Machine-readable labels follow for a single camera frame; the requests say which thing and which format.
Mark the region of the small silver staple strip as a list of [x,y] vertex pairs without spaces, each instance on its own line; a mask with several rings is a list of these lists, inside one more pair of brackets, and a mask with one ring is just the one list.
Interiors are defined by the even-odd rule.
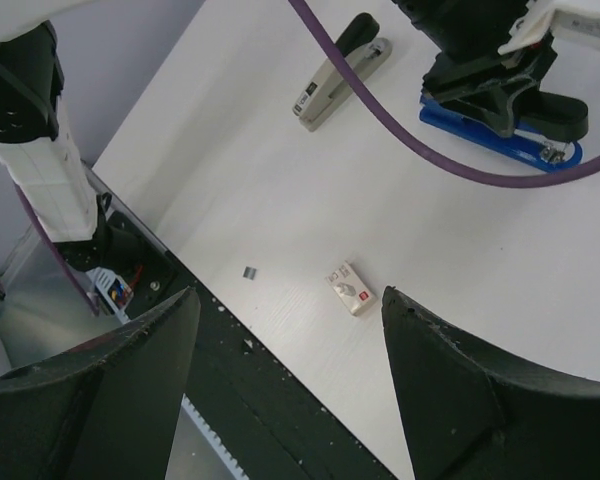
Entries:
[[254,280],[257,275],[257,269],[254,267],[246,266],[243,272],[243,277],[249,280]]

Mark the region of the blue black stapler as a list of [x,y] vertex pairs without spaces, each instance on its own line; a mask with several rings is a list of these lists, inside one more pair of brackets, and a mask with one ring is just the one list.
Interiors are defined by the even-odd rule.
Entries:
[[578,99],[540,92],[536,102],[525,100],[509,137],[433,99],[422,96],[420,104],[422,122],[545,173],[569,169],[583,158],[579,141],[589,131],[589,108]]

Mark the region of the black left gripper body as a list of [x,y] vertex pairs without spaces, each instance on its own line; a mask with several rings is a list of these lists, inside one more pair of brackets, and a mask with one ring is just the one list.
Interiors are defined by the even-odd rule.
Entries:
[[422,96],[511,137],[519,114],[516,98],[540,82],[535,71],[551,53],[501,54],[515,24],[529,13],[527,1],[397,1],[411,24],[438,48],[424,75]]

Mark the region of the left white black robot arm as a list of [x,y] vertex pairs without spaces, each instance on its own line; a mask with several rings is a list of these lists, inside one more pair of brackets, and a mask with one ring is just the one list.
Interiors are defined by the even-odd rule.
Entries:
[[52,17],[78,1],[0,1],[0,161],[61,263],[86,272],[134,270],[140,237],[106,220],[90,185],[63,102],[64,73]]

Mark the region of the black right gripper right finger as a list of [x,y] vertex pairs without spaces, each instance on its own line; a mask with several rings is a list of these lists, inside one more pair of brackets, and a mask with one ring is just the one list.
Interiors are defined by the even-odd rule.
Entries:
[[385,289],[382,326],[418,479],[600,479],[600,382],[514,355]]

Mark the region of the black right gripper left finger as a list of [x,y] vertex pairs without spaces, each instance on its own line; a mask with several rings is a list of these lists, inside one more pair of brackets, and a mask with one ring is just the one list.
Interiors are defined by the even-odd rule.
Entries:
[[162,479],[200,316],[185,288],[0,377],[0,479]]

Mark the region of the grey black stapler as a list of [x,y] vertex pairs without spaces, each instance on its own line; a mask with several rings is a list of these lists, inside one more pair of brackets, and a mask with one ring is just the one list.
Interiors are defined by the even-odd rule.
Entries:
[[[335,42],[358,78],[365,82],[384,64],[393,45],[379,37],[380,25],[369,13],[354,17]],[[326,59],[295,101],[292,111],[309,132],[317,130],[351,96],[353,90]]]

